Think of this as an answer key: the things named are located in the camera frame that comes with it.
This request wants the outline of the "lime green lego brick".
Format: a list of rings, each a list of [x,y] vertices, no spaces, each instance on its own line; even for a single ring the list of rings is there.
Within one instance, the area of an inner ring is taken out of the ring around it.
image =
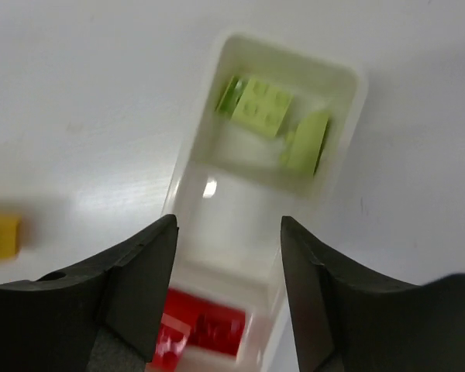
[[[259,136],[273,139],[280,132],[293,94],[258,77],[231,77],[215,110]]]

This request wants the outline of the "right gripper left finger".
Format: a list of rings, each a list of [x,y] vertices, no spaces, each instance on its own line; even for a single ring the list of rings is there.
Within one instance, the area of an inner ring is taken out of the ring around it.
[[[0,371],[142,371],[152,360],[177,247],[168,214],[35,281],[0,284]]]

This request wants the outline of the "red curved lego brick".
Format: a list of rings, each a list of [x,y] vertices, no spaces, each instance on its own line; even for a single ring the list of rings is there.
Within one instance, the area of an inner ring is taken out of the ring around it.
[[[184,323],[192,346],[236,357],[246,327],[243,310],[169,289],[164,314]]]

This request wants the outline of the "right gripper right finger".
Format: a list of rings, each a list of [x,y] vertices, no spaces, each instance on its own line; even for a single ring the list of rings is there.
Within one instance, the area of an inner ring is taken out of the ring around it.
[[[281,256],[302,371],[465,371],[465,274],[424,285],[380,274],[290,216]]]

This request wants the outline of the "white divided container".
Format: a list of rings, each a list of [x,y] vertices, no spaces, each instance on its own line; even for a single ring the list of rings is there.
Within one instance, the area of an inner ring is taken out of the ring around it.
[[[281,139],[252,134],[216,111],[233,77],[261,78],[289,91],[294,126],[318,110],[330,114],[315,175],[280,164]],[[179,371],[267,371],[290,321],[281,259],[281,219],[318,227],[337,184],[369,81],[346,60],[305,53],[233,31],[213,49],[164,202],[177,217],[173,288],[246,313],[237,356],[184,349]]]

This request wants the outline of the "red sloped lego brick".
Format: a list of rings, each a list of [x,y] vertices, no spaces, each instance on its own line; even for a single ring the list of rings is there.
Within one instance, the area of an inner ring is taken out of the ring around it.
[[[189,324],[163,314],[151,362],[147,364],[162,371],[175,371],[191,333]]]

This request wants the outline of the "pale green lego brick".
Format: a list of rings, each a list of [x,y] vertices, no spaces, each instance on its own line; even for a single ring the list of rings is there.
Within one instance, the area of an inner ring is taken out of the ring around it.
[[[330,114],[315,111],[304,117],[285,137],[281,165],[302,177],[313,177],[321,156]]]

